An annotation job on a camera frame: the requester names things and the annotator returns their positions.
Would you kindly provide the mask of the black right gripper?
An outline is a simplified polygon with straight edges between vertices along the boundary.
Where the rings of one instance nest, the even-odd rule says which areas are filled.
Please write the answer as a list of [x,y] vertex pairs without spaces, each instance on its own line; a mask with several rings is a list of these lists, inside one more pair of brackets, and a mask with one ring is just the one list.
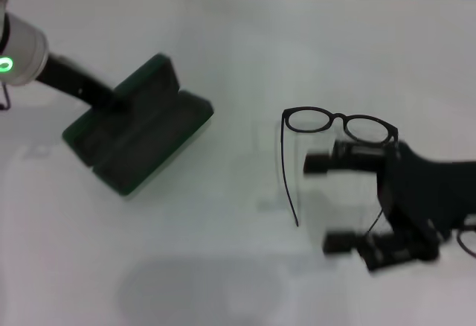
[[455,229],[475,215],[475,162],[438,162],[405,142],[378,146],[336,141],[329,152],[307,153],[305,175],[333,171],[374,173],[391,231],[328,231],[326,256],[357,252],[369,271],[414,261],[433,262]]

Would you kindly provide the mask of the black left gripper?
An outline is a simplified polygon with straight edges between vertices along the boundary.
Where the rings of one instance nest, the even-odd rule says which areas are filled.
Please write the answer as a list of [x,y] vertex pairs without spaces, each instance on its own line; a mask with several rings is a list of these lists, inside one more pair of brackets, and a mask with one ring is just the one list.
[[66,57],[49,54],[36,81],[81,100],[96,110],[127,109],[123,98]]

